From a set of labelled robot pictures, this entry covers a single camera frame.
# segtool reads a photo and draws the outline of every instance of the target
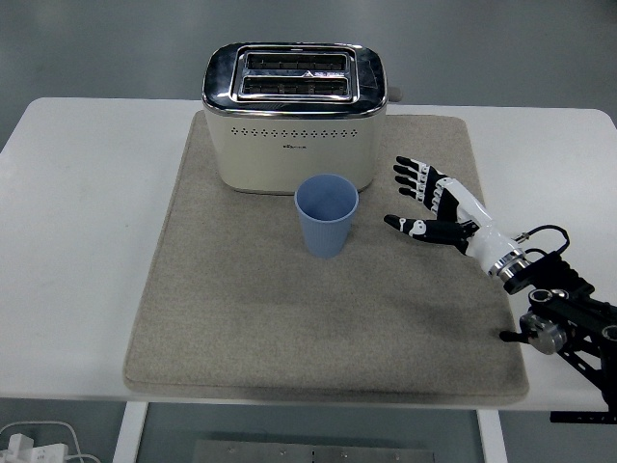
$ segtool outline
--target blue cup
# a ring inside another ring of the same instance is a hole
[[[322,259],[340,253],[358,207],[354,184],[335,174],[320,174],[298,187],[294,202],[308,251]]]

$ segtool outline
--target toaster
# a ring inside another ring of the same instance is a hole
[[[233,43],[210,58],[202,100],[221,179],[293,194],[332,173],[371,182],[388,87],[379,56],[332,43]]]

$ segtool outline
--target robotic hand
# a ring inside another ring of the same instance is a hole
[[[423,162],[398,156],[395,180],[402,195],[424,204],[437,220],[415,220],[396,215],[386,223],[414,239],[455,246],[475,258],[491,277],[514,294],[535,286],[528,296],[529,311],[520,319],[521,332],[502,332],[506,342],[528,343],[542,353],[557,353],[602,391],[610,422],[617,423],[617,307],[590,297],[594,287],[580,278],[561,254],[570,244],[565,230],[544,225],[516,238],[502,234],[484,206],[458,180]],[[524,251],[520,244],[535,232],[560,231],[566,243],[556,251]],[[541,257],[528,259],[531,252]],[[580,356],[586,352],[601,361],[592,368]]]
[[[482,203],[461,182],[433,166],[402,156],[396,157],[396,162],[394,171],[400,175],[394,179],[404,185],[398,191],[423,203],[437,220],[387,215],[386,223],[420,241],[451,244],[462,254],[476,258],[488,275],[516,284],[511,292],[521,289],[512,278],[529,262],[519,243],[497,229]]]

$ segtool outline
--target white table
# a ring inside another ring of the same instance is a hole
[[[122,362],[200,109],[200,101],[85,98],[28,107],[0,154],[0,396],[173,400],[126,389]],[[597,298],[617,303],[617,130],[606,114],[402,105],[389,112],[465,120],[501,229],[563,226],[573,243],[564,258]],[[537,244],[561,242],[548,232]],[[526,291],[511,306],[518,323]],[[530,392],[507,408],[605,409],[558,356],[530,346],[523,356]]]

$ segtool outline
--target gray felt mat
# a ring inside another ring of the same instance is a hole
[[[239,193],[193,120],[126,354],[128,388],[202,398],[499,405],[524,397],[505,292],[454,248],[413,241],[387,213],[432,218],[398,194],[402,154],[481,191],[465,123],[388,116],[349,239],[304,248],[291,196]]]

